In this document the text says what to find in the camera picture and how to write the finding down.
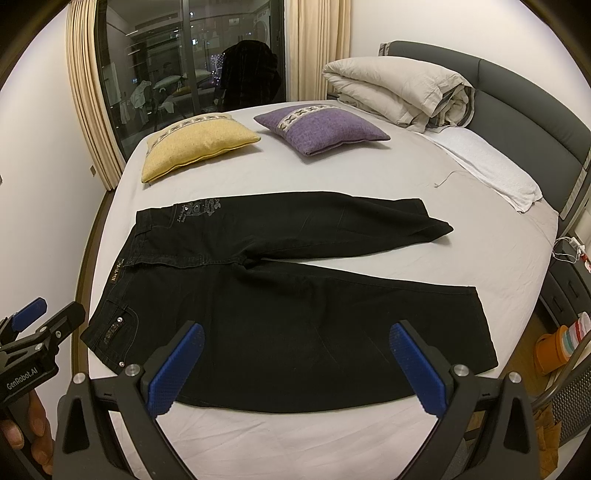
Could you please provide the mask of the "left hand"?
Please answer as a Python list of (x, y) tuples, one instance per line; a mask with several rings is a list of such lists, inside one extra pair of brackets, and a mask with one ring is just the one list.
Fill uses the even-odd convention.
[[(46, 410), (35, 390), (28, 393), (25, 425), (32, 433), (30, 451), (33, 459), (47, 475), (52, 476), (54, 439)], [(20, 426), (13, 420), (2, 417), (1, 432), (13, 450), (18, 451), (25, 446), (25, 435)]]

